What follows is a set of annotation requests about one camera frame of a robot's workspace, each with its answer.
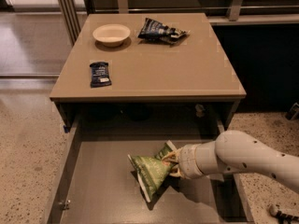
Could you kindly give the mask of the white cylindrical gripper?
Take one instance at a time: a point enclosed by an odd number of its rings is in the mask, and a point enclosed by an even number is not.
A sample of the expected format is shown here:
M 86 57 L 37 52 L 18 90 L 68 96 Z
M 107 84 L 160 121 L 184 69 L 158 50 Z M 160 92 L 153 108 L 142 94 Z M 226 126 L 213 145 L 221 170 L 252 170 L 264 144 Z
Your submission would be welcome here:
M 180 151 L 167 153 L 163 158 L 164 163 L 178 163 L 170 170 L 170 176 L 196 179 L 203 175 L 196 162 L 197 145 L 186 145 Z

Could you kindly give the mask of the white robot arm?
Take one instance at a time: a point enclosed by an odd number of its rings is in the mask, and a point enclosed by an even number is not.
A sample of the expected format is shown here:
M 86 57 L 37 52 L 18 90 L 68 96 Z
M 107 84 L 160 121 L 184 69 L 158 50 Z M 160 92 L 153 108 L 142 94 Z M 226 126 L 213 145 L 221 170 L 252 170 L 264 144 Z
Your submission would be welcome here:
M 257 173 L 299 193 L 299 158 L 277 151 L 240 131 L 226 131 L 215 141 L 181 147 L 165 155 L 163 162 L 177 167 L 173 176 L 186 179 Z

